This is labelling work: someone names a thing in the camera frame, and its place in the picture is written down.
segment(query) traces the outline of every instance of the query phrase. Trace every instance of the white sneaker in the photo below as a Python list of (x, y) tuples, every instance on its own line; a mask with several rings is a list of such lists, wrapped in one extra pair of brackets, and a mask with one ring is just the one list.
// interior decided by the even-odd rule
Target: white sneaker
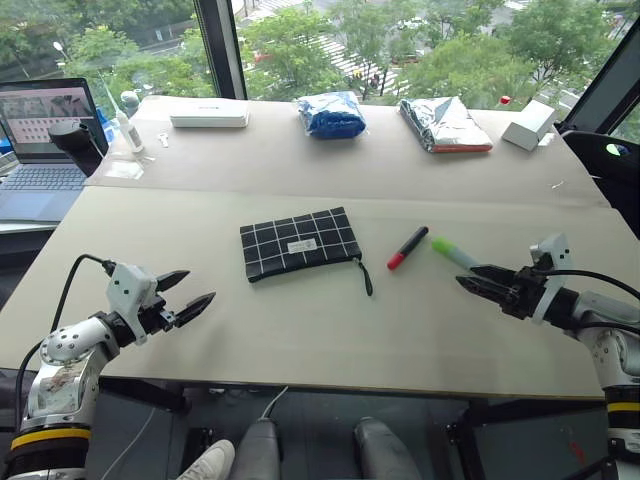
[(211, 445), (176, 480), (226, 480), (236, 452), (229, 440)]

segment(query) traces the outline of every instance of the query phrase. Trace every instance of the red marker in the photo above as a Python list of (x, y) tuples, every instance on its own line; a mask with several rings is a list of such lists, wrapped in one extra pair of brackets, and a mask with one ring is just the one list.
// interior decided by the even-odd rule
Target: red marker
[(404, 259), (407, 257), (407, 255), (411, 253), (411, 250), (416, 248), (416, 245), (420, 243), (420, 240), (422, 240), (427, 235), (427, 233), (429, 233), (429, 229), (427, 227), (420, 227), (416, 233), (411, 235), (411, 238), (407, 240), (402, 248), (400, 248), (397, 253), (393, 254), (393, 257), (391, 257), (387, 262), (387, 268), (389, 270), (395, 270), (396, 268), (398, 268), (398, 265), (404, 262)]

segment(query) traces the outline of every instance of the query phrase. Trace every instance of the laptop screen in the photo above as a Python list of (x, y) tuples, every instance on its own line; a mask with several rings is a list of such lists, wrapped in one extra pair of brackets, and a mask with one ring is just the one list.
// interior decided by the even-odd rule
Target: laptop screen
[(47, 132), (64, 120), (84, 123), (102, 143), (104, 133), (84, 80), (0, 83), (0, 124), (21, 161), (70, 161)]

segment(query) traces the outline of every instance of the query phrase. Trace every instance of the marker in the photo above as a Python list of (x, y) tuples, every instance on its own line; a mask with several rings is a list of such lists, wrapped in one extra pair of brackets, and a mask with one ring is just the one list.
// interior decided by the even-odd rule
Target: marker
[(454, 261), (465, 270), (469, 270), (471, 267), (480, 265), (480, 263), (464, 253), (453, 242), (450, 242), (444, 237), (436, 237), (431, 242), (431, 246), (436, 252), (443, 254), (449, 260)]
[(420, 240), (422, 240), (427, 235), (427, 233), (429, 233), (429, 229), (427, 227), (420, 227), (416, 231), (416, 233), (411, 235), (411, 238), (407, 240), (407, 242), (400, 248), (400, 250), (393, 254), (393, 257), (391, 257), (391, 259), (387, 262), (387, 268), (389, 270), (395, 270), (396, 268), (398, 268), (398, 265), (404, 262), (406, 256), (411, 253), (411, 250), (416, 248), (416, 245), (420, 243)]

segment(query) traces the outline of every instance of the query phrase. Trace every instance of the white case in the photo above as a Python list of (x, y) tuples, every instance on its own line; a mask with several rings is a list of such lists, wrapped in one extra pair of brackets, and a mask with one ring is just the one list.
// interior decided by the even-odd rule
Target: white case
[(549, 131), (555, 118), (556, 111), (553, 108), (532, 100), (518, 114), (518, 119), (507, 127), (502, 134), (502, 139), (531, 151)]
[(181, 102), (169, 112), (174, 127), (246, 127), (248, 103), (224, 98), (198, 98)]

